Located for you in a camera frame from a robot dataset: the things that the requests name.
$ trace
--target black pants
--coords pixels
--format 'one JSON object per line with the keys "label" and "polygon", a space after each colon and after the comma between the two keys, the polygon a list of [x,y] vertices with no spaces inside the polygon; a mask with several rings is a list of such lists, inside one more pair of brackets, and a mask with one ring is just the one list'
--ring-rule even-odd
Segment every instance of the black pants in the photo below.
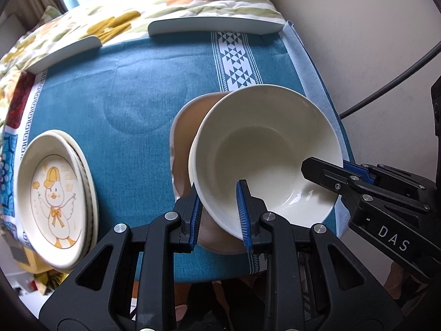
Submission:
{"label": "black pants", "polygon": [[[229,316],[235,331],[263,329],[265,304],[239,279],[222,281]],[[229,330],[227,314],[216,299],[211,282],[192,284],[188,292],[187,312],[179,330]]]}

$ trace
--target cartoon duck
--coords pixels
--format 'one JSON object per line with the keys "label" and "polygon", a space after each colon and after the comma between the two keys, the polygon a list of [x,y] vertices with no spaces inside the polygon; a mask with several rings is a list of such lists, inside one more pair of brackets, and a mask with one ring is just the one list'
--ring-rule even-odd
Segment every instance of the cartoon duck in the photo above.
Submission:
{"label": "cartoon duck", "polygon": [[57,167],[49,168],[43,185],[46,188],[45,200],[40,194],[38,194],[38,200],[40,201],[44,216],[48,219],[49,230],[56,238],[54,246],[63,249],[60,240],[67,240],[70,246],[72,246],[76,241],[69,237],[68,220],[74,211],[75,194],[63,204],[64,190],[60,181],[60,171]]}

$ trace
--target wall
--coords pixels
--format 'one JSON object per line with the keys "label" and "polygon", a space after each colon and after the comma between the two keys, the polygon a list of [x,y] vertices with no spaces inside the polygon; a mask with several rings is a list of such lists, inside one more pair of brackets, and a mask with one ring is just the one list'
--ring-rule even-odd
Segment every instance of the wall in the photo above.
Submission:
{"label": "wall", "polygon": [[[338,113],[401,74],[441,40],[441,14],[432,0],[271,1],[293,21]],[[430,88],[440,75],[441,55],[343,120],[356,162],[435,178]],[[350,230],[342,240],[383,283],[391,260]]]}

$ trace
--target white bowl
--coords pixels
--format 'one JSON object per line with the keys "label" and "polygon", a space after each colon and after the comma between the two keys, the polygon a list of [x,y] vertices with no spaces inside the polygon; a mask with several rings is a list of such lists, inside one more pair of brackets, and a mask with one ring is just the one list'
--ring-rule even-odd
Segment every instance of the white bowl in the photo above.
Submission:
{"label": "white bowl", "polygon": [[27,147],[17,177],[17,210],[23,229],[47,264],[72,269],[92,241],[92,199],[79,157],[48,131]]}
{"label": "white bowl", "polygon": [[317,157],[343,166],[331,124],[312,102],[288,88],[255,85],[217,102],[201,123],[190,154],[198,195],[222,229],[242,239],[236,183],[290,223],[323,222],[337,195],[306,180],[302,162]]}

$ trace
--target geometric pattern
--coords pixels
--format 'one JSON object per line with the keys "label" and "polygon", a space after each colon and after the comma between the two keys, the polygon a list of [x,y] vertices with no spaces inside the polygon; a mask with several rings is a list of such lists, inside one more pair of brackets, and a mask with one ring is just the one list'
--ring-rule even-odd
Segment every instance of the geometric pattern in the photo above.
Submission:
{"label": "geometric pattern", "polygon": [[221,91],[262,83],[246,34],[213,32],[212,42]]}

